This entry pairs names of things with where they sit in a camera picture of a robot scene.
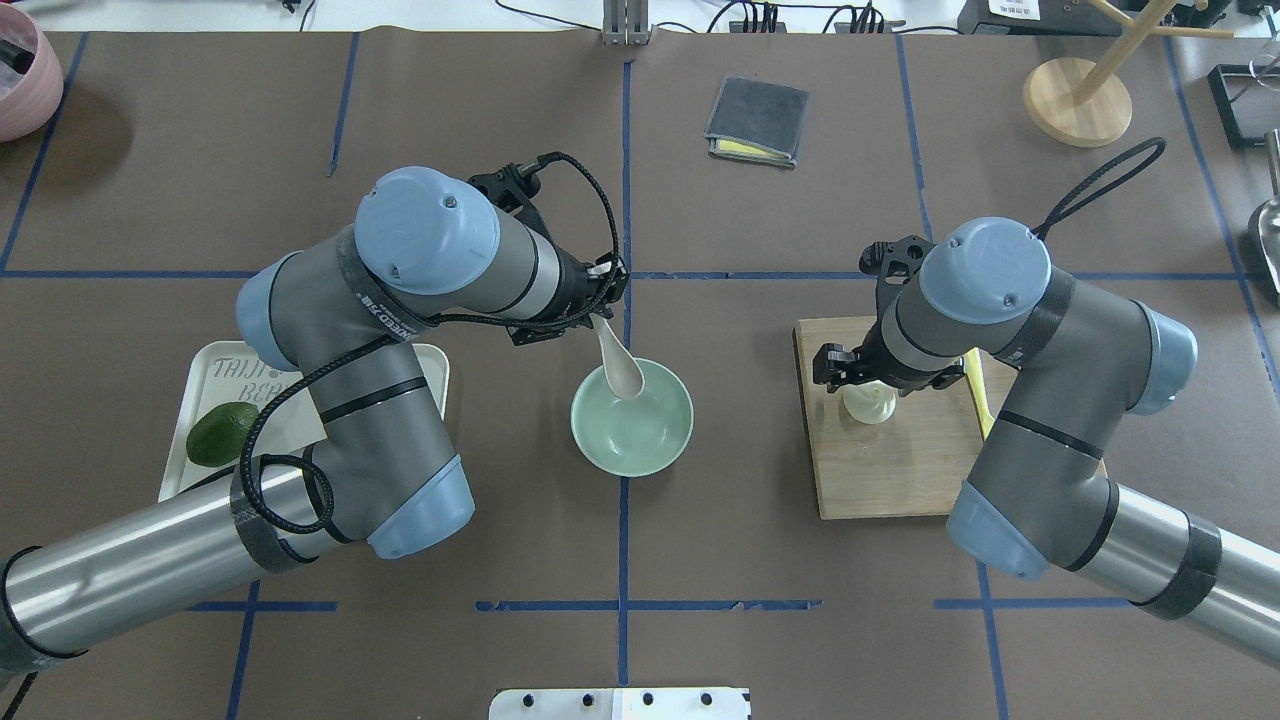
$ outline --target metal ladle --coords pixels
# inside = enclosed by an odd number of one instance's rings
[[[1253,211],[1249,218],[1249,234],[1262,249],[1262,258],[1271,273],[1271,287],[1280,293],[1280,131],[1266,136],[1267,168],[1271,172],[1271,200]]]
[[[644,389],[644,373],[640,372],[640,365],[618,342],[618,336],[613,334],[613,328],[605,318],[593,315],[591,327],[595,328],[595,337],[600,341],[600,361],[609,389],[618,400],[634,400]]]

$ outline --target wooden cutting board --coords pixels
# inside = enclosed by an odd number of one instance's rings
[[[795,329],[818,514],[842,518],[946,515],[982,448],[982,430],[969,383],[925,389],[899,398],[893,416],[865,425],[849,416],[840,393],[813,384],[813,356],[824,342],[847,350],[861,343],[876,318],[800,320]],[[992,414],[1018,373],[983,355]]]

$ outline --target white floor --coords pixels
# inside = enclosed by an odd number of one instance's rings
[[[50,31],[291,31],[298,29],[298,3],[289,13],[279,0],[24,0],[18,6]],[[503,0],[508,5],[599,27],[602,0]],[[795,4],[838,5],[831,0],[792,0]],[[876,4],[886,18],[906,27],[955,26],[964,0],[882,0]],[[718,0],[650,0],[652,23],[685,23],[705,31],[719,8]],[[1235,29],[1238,37],[1270,37],[1263,17],[1242,15],[1233,3],[1228,17],[1215,27]],[[727,20],[740,19],[741,8],[730,10],[717,31],[727,32]],[[778,19],[790,32],[818,32],[828,9],[783,8]],[[504,10],[492,0],[316,0],[307,29],[357,31],[376,26],[399,26],[426,31],[527,31],[558,29],[563,24]]]

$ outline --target white bracket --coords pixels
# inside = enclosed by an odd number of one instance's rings
[[[649,0],[604,0],[605,45],[649,45]]]
[[[745,688],[573,688],[502,691],[489,720],[751,720]]]

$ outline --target white spoon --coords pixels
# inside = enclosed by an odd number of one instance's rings
[[[618,400],[634,400],[644,389],[644,373],[636,359],[627,352],[613,334],[609,322],[600,315],[591,318],[595,337],[600,341],[600,361],[604,365],[604,379]]]

